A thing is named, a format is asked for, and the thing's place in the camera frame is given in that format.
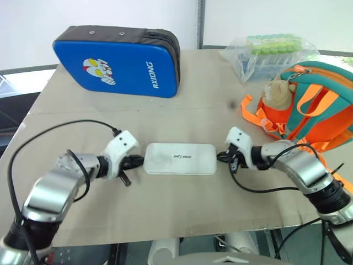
cartoon character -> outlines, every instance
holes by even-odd
[[[114,85],[113,72],[106,61],[88,58],[83,61],[83,69],[92,76],[99,77],[104,83]]]

clear plastic bag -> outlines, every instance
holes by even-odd
[[[241,83],[269,81],[294,63],[315,60],[315,45],[293,34],[237,37],[221,55],[228,60]]]

beige table surface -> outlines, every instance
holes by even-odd
[[[215,50],[183,51],[181,85],[172,99],[91,92],[80,87],[59,65],[48,85],[24,119],[0,160],[0,234],[7,233],[13,210],[6,169],[16,147],[34,134],[75,119],[98,119],[129,130],[140,142],[132,153],[144,154],[152,142],[210,143],[226,150],[226,135],[238,126],[255,144],[273,139],[246,122],[239,113],[241,99],[250,93],[255,109],[263,83],[239,83],[230,64]],[[236,104],[236,109],[229,107]],[[14,165],[14,181],[22,204],[34,182],[55,159],[70,148],[99,155],[111,131],[96,124],[57,129],[30,144]],[[325,153],[328,165],[348,162],[353,144]],[[340,173],[353,181],[353,165]],[[213,176],[152,176],[143,168],[127,171],[132,181],[96,180],[88,195],[70,208],[55,246],[96,245],[194,236],[302,224],[317,217],[314,207],[298,191],[253,194],[231,179],[227,165],[218,163]],[[239,181],[254,189],[291,186],[274,169],[266,172],[240,169]]]

